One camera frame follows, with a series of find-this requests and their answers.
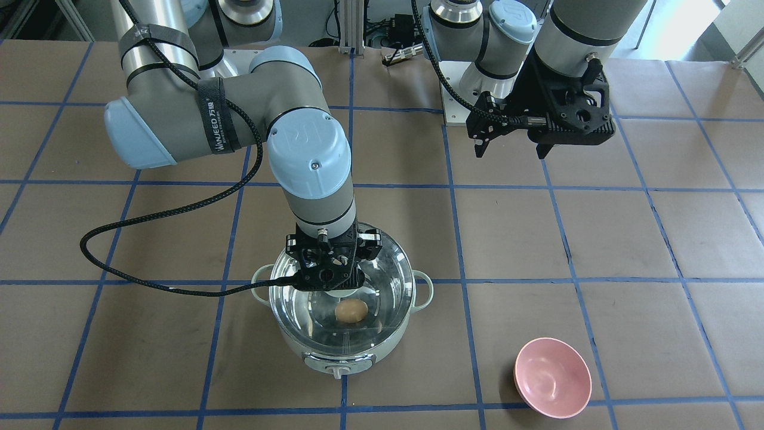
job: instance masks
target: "bowl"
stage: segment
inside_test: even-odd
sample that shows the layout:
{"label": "bowl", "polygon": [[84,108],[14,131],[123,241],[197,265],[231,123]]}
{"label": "bowl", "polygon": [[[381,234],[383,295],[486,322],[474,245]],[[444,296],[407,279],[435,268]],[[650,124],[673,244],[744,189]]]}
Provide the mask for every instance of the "bowl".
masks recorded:
{"label": "bowl", "polygon": [[589,368],[581,355],[562,340],[531,340],[517,354],[514,370],[520,396],[546,416],[571,418],[589,403]]}

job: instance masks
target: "robotic arm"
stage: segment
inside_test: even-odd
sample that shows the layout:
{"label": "robotic arm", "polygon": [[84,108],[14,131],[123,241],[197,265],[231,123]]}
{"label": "robotic arm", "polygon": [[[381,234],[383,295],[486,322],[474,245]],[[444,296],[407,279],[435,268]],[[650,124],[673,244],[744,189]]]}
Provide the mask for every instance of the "robotic arm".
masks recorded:
{"label": "robotic arm", "polygon": [[[249,73],[203,80],[179,1],[134,0],[128,9],[139,25],[133,25],[119,0],[112,5],[125,47],[129,95],[106,106],[105,123],[122,160],[133,168],[152,168],[254,144],[250,125],[229,112],[229,99],[264,132],[260,137],[267,139],[270,167],[296,219],[296,233],[286,242],[286,252],[300,266],[295,288],[361,285],[358,262],[376,258],[380,233],[358,231],[348,140],[329,114],[310,62],[293,48],[269,47],[253,59]],[[200,20],[210,15],[208,10]],[[146,45],[147,38],[198,89],[168,70]]]}
{"label": "robotic arm", "polygon": [[432,59],[472,61],[454,90],[476,107],[467,119],[475,154],[482,157],[491,140],[517,129],[528,130],[539,158],[554,145],[608,140],[615,125],[603,62],[645,3],[555,0],[524,64],[538,24],[519,2],[495,0],[488,12],[479,0],[433,0],[425,7]]}

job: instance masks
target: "tiled surface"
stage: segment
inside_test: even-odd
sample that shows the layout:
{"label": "tiled surface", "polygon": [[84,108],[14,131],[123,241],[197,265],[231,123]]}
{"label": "tiled surface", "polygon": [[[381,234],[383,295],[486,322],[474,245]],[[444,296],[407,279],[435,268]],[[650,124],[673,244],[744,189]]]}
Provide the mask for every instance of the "tiled surface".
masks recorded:
{"label": "tiled surface", "polygon": [[724,394],[681,285],[583,284],[614,399]]}
{"label": "tiled surface", "polygon": [[[540,163],[516,132],[478,160],[443,129],[426,61],[306,53],[352,129],[359,219],[435,279],[398,347],[337,382],[248,293],[168,295],[90,265],[84,232],[219,192],[247,153],[136,175],[102,126],[125,93],[114,45],[6,41],[0,428],[761,428],[764,247],[749,218],[761,233],[764,115],[744,75],[612,60],[617,136]],[[294,229],[269,170],[214,206],[123,229],[113,265],[208,291],[247,282]],[[112,238],[90,249],[106,259]],[[514,356],[540,336],[591,370],[575,419],[544,418],[513,388]]]}
{"label": "tiled surface", "polygon": [[762,284],[690,284],[708,340],[735,396],[755,396],[764,386]]}
{"label": "tiled surface", "polygon": [[730,405],[724,403],[616,406],[615,409],[619,423],[618,428],[623,428],[623,430],[643,430],[644,428],[718,430],[719,428],[737,428]]}

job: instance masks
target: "brown egg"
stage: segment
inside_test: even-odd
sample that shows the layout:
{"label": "brown egg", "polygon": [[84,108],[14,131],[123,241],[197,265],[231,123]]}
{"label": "brown egg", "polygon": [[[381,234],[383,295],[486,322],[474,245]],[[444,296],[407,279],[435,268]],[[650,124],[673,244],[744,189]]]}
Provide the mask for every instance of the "brown egg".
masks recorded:
{"label": "brown egg", "polygon": [[362,300],[357,298],[349,298],[347,300],[340,301],[335,308],[335,317],[337,321],[342,323],[357,323],[369,313],[369,307]]}

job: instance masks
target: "power cord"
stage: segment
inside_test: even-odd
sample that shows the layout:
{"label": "power cord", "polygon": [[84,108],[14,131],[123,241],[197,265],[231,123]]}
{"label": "power cord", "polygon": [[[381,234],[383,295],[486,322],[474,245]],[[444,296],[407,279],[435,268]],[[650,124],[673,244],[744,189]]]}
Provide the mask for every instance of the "power cord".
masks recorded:
{"label": "power cord", "polygon": [[425,36],[424,27],[422,26],[422,19],[419,16],[419,11],[417,10],[417,7],[416,7],[416,0],[411,0],[411,13],[412,15],[414,15],[414,23],[416,24],[416,29],[422,35],[422,43],[424,44],[425,50],[427,51],[427,57],[429,58],[430,63],[432,64],[432,68],[435,69],[435,74],[438,75],[438,81],[440,81],[441,85],[443,85],[446,92],[448,92],[448,94],[451,97],[453,97],[453,99],[456,100],[457,103],[469,109],[470,112],[473,112],[475,115],[480,116],[481,118],[485,118],[493,122],[498,122],[502,125],[522,125],[524,122],[526,122],[526,121],[523,121],[523,119],[520,118],[519,116],[503,116],[503,115],[500,116],[490,112],[485,112],[484,110],[469,103],[463,97],[459,96],[459,94],[456,92],[456,90],[454,90],[451,84],[448,83],[447,79],[443,75],[442,70],[440,70],[440,64],[438,64],[438,61],[436,60],[435,55],[432,53],[432,48],[430,47],[429,41],[427,40],[427,36]]}
{"label": "power cord", "polygon": [[[132,5],[130,5],[130,3],[128,3],[127,0],[119,0],[119,4],[125,10],[125,13],[128,15],[128,17],[133,22],[133,24],[138,25],[139,20],[135,14],[135,10],[132,8]],[[170,71],[172,71],[175,74],[175,76],[177,76],[180,80],[182,80],[191,88],[195,90],[199,88],[196,82],[192,81],[189,77],[184,75],[183,72],[180,71],[180,69],[178,69],[174,64],[170,62],[169,59],[167,59],[167,57],[162,53],[162,51],[159,50],[159,48],[154,43],[154,41],[152,41],[151,39],[147,39],[146,42],[148,46],[151,48],[151,50],[154,52],[154,54],[156,54],[157,57],[159,57],[159,59],[164,64],[164,66],[170,69]],[[149,288],[155,288],[157,290],[172,292],[172,293],[182,294],[182,295],[197,295],[202,297],[223,297],[226,295],[231,295],[237,292],[247,291],[257,287],[265,287],[265,286],[272,286],[272,285],[293,285],[297,282],[296,277],[290,276],[290,277],[282,277],[278,279],[271,279],[268,281],[254,282],[251,284],[242,285],[240,287],[232,288],[222,292],[202,292],[202,291],[196,291],[196,290],[186,290],[182,288],[168,287],[166,285],[158,284],[156,282],[136,278],[133,275],[129,275],[120,270],[114,269],[110,265],[107,265],[104,262],[101,262],[88,250],[88,241],[90,241],[93,237],[98,236],[99,234],[103,234],[111,230],[116,230],[121,227],[133,226],[135,224],[146,223],[148,221],[153,221],[153,220],[159,220],[161,218],[173,217],[175,215],[180,215],[182,213],[200,209],[202,207],[216,203],[230,196],[236,191],[240,190],[243,186],[246,185],[246,183],[248,183],[255,176],[257,171],[260,169],[260,165],[263,161],[263,141],[260,137],[260,133],[257,130],[257,126],[254,124],[254,121],[252,121],[249,115],[247,115],[247,113],[242,108],[237,106],[235,103],[233,103],[229,99],[225,100],[225,104],[229,107],[229,109],[236,112],[241,117],[241,119],[243,119],[244,122],[247,123],[247,127],[249,127],[250,131],[252,131],[252,135],[254,136],[255,146],[257,147],[257,156],[255,158],[254,166],[252,166],[252,169],[239,182],[234,184],[229,189],[221,193],[215,194],[214,196],[208,197],[204,200],[200,200],[192,204],[187,204],[186,206],[177,207],[175,209],[162,210],[161,212],[150,213],[148,215],[143,215],[142,217],[135,217],[135,218],[130,218],[124,221],[118,221],[116,223],[106,224],[104,226],[100,226],[93,230],[90,230],[79,241],[79,249],[80,251],[82,251],[85,258],[87,258],[94,265],[97,265],[99,268],[109,273],[112,273],[113,275],[117,275],[120,278],[133,282],[135,284],[145,285]]]}

